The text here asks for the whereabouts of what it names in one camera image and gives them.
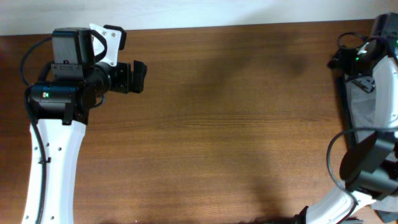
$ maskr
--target tabletop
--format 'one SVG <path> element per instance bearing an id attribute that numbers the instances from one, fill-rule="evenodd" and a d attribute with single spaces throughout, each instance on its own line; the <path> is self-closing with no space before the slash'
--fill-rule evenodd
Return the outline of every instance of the tabletop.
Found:
<path id="1" fill-rule="evenodd" d="M 239 223 L 292 217 L 318 202 L 333 188 L 326 147 L 343 129 L 326 64 L 339 34 L 368 34 L 372 24 L 129 31 L 119 61 L 146 63 L 144 91 L 109 92 L 90 111 L 75 223 Z M 0 37 L 1 223 L 21 222 L 29 183 L 19 63 L 47 36 Z M 51 43 L 32 53 L 29 82 L 52 57 Z M 345 150 L 336 143 L 336 172 Z M 355 216 L 381 223 L 370 208 Z"/>

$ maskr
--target gray surface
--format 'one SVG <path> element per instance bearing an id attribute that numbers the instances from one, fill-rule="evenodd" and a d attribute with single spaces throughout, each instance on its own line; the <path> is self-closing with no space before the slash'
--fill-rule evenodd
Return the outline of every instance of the gray surface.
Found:
<path id="1" fill-rule="evenodd" d="M 372 93 L 366 93 L 352 83 L 346 84 L 346 90 L 348 106 L 351 112 L 351 122 L 354 128 L 372 127 L 377 90 Z M 372 132 L 357 132 L 355 136 L 356 142 L 362 141 L 370 134 L 372 134 Z M 388 159 L 397 161 L 393 154 L 391 154 Z M 386 197 L 384 200 L 372 204 L 371 208 L 386 212 L 398 212 L 398 197 Z"/>

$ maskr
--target wooden table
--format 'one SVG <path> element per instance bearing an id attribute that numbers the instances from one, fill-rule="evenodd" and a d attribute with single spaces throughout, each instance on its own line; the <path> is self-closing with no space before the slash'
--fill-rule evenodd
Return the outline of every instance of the wooden table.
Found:
<path id="1" fill-rule="evenodd" d="M 75 223 L 237 223 L 292 217 L 333 188 L 326 147 L 342 129 L 326 64 L 372 21 L 128 32 L 119 61 L 145 90 L 92 110 L 76 172 Z M 22 220 L 30 169 L 23 54 L 44 35 L 0 37 L 0 219 Z M 50 43 L 28 59 L 32 82 Z M 345 152 L 336 144 L 338 170 Z M 370 208 L 357 213 L 381 223 Z"/>

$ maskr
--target cable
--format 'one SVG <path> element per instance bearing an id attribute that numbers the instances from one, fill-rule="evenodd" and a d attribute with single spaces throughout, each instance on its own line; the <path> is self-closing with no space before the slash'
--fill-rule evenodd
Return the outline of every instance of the cable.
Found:
<path id="1" fill-rule="evenodd" d="M 359 46 L 357 46 L 357 47 L 346 47 L 346 46 L 344 46 L 344 45 L 341 45 L 340 44 L 340 40 L 341 40 L 341 38 L 343 38 L 343 37 L 345 37 L 345 36 L 347 36 L 347 35 L 353 35 L 353 36 L 356 36 L 356 37 L 359 37 L 361 40 L 363 40 L 364 42 L 366 41 L 366 39 L 368 39 L 368 37 L 367 36 L 365 36 L 365 35 L 363 35 L 363 34 L 359 34 L 359 33 L 357 33 L 357 32 L 345 32 L 344 34 L 341 34 L 340 36 L 338 36 L 338 38 L 337 38 L 337 46 L 338 46 L 338 48 L 340 48 L 340 49 L 347 49 L 347 50 L 352 50 L 352 49 L 358 49 L 358 48 L 360 48 L 360 47 L 362 47 L 364 44 L 361 44 L 361 45 L 359 45 Z"/>
<path id="2" fill-rule="evenodd" d="M 95 104 L 91 109 L 97 108 L 105 103 L 105 94 L 102 94 L 101 97 L 102 97 L 102 100 L 99 103 Z"/>
<path id="3" fill-rule="evenodd" d="M 331 154 L 331 150 L 333 148 L 334 143 L 336 142 L 336 140 L 344 135 L 353 133 L 353 132 L 358 132 L 358 131 L 377 131 L 377 132 L 392 132 L 392 131 L 398 131 L 398 127 L 394 127 L 394 128 L 351 128 L 345 131 L 342 131 L 338 134 L 335 135 L 335 137 L 333 137 L 333 139 L 331 139 L 329 146 L 328 146 L 328 150 L 326 153 L 326 165 L 328 167 L 328 172 L 329 175 L 331 177 L 331 179 L 334 181 L 334 183 L 336 184 L 336 186 L 342 190 L 343 192 L 345 192 L 346 194 L 348 194 L 354 202 L 354 205 L 351 207 L 351 210 L 348 212 L 348 214 L 346 216 L 344 216 L 343 219 L 341 219 L 337 224 L 342 223 L 343 221 L 345 221 L 347 218 L 349 218 L 355 211 L 356 207 L 358 206 L 358 201 L 356 200 L 356 198 L 354 197 L 354 195 L 351 194 L 350 191 L 346 190 L 345 187 L 341 186 L 339 184 L 339 182 L 337 181 L 336 176 L 334 175 L 332 169 L 331 169 L 331 164 L 330 164 L 330 154 Z"/>
<path id="4" fill-rule="evenodd" d="M 25 65 L 25 61 L 28 58 L 28 56 L 30 55 L 30 53 L 32 53 L 32 51 L 38 47 L 39 45 L 43 44 L 44 42 L 50 41 L 51 37 L 47 37 L 44 40 L 41 40 L 39 42 L 37 42 L 35 45 L 33 45 L 24 55 L 24 57 L 21 60 L 21 64 L 19 65 L 19 73 L 21 75 L 22 81 L 24 82 L 25 85 L 29 86 L 29 83 L 26 81 L 25 77 L 24 77 L 24 65 Z"/>
<path id="5" fill-rule="evenodd" d="M 42 217 L 43 217 L 43 211 L 44 211 L 44 200 L 45 200 L 45 186 L 47 183 L 47 158 L 45 156 L 45 151 L 44 151 L 44 145 L 43 145 L 43 140 L 42 137 L 40 136 L 39 129 L 37 128 L 37 121 L 35 116 L 33 115 L 32 108 L 29 105 L 28 98 L 29 98 L 29 93 L 30 93 L 31 88 L 27 88 L 25 91 L 25 108 L 27 111 L 27 114 L 29 115 L 30 122 L 32 123 L 32 127 L 34 130 L 34 133 L 37 138 L 37 142 L 39 144 L 40 148 L 40 164 L 42 165 L 42 186 L 40 190 L 40 202 L 39 202 L 39 210 L 37 212 L 37 219 L 36 219 L 36 224 L 41 224 L 42 222 Z"/>

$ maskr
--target white background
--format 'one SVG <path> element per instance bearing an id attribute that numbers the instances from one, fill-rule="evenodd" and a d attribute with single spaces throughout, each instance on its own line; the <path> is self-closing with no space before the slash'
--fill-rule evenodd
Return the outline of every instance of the white background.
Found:
<path id="1" fill-rule="evenodd" d="M 125 29 L 370 19 L 398 0 L 0 0 L 0 35 L 111 24 Z"/>

